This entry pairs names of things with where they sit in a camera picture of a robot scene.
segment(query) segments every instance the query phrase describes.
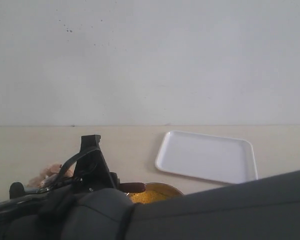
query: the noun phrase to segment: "yellow bowl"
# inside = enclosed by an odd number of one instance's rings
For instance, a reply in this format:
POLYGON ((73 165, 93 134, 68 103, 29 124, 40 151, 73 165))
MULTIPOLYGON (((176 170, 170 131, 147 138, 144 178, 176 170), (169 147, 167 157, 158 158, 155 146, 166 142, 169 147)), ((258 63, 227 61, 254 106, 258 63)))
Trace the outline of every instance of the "yellow bowl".
POLYGON ((142 204, 158 202, 182 195, 184 194, 175 187, 160 182, 146 183, 144 192, 127 194, 132 202, 142 204))

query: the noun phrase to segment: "white tray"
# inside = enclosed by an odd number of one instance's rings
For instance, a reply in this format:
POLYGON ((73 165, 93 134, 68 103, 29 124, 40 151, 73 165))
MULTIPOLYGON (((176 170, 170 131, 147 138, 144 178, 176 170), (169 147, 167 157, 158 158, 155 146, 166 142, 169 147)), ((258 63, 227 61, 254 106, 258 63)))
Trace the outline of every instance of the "white tray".
POLYGON ((155 166, 168 173, 231 184, 258 179, 248 141, 183 131, 165 135, 155 166))

